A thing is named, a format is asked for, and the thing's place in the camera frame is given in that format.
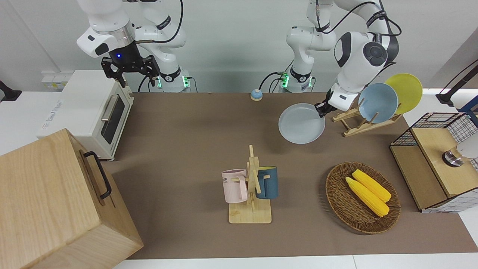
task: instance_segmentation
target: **mug handle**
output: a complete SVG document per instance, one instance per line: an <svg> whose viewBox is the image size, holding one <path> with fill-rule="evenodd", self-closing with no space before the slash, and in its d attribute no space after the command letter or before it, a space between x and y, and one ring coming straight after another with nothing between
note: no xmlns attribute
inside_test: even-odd
<svg viewBox="0 0 478 269"><path fill-rule="evenodd" d="M265 174L262 179L264 181L264 196L267 197L267 184L266 184L266 179L270 179L271 175L270 174Z"/></svg>
<svg viewBox="0 0 478 269"><path fill-rule="evenodd" d="M247 199L246 178L243 175L238 175L240 186L240 198Z"/></svg>

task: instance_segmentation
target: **oven door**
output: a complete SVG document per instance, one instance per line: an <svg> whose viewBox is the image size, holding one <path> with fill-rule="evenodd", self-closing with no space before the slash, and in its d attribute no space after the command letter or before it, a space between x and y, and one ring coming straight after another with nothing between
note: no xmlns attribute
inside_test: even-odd
<svg viewBox="0 0 478 269"><path fill-rule="evenodd" d="M97 138L102 148L107 149L107 155L101 156L102 159L113 158L130 107L131 105L128 103L124 92L118 85L117 89L113 91L113 94L110 96L106 109L100 119L101 129L97 134Z"/></svg>

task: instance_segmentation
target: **oven window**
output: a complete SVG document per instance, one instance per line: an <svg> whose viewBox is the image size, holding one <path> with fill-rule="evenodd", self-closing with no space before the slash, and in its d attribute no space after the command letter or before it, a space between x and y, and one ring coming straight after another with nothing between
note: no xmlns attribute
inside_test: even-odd
<svg viewBox="0 0 478 269"><path fill-rule="evenodd" d="M113 109L113 114L111 119L103 124L103 129L101 129L101 135L105 138L106 142L111 145L113 142L113 137L115 136L116 129L120 123L121 116L124 111L124 102L121 97L118 95L118 102L116 103L115 108Z"/></svg>

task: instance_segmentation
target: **yellow corn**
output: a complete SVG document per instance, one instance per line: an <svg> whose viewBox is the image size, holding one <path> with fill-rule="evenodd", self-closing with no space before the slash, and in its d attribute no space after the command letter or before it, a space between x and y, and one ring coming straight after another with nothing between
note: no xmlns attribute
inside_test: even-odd
<svg viewBox="0 0 478 269"><path fill-rule="evenodd" d="M346 177L350 189L379 217L383 217L390 211L390 208L380 200L369 189L365 188L360 182Z"/></svg>
<svg viewBox="0 0 478 269"><path fill-rule="evenodd" d="M384 202L390 201L391 194L387 191L382 185L380 185L377 181L371 178L369 175L364 173L362 170L357 169L355 172L352 173L352 176L355 178L356 181L362 183L367 189L373 192L380 200Z"/></svg>

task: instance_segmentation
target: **gray plate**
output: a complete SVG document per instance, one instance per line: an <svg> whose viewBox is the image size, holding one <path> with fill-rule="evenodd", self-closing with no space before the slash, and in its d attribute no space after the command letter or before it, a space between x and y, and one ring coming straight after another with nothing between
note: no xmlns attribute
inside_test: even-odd
<svg viewBox="0 0 478 269"><path fill-rule="evenodd" d="M316 140L325 126L325 118L319 117L315 106L307 103L291 105L279 118L281 135L295 144L307 144Z"/></svg>

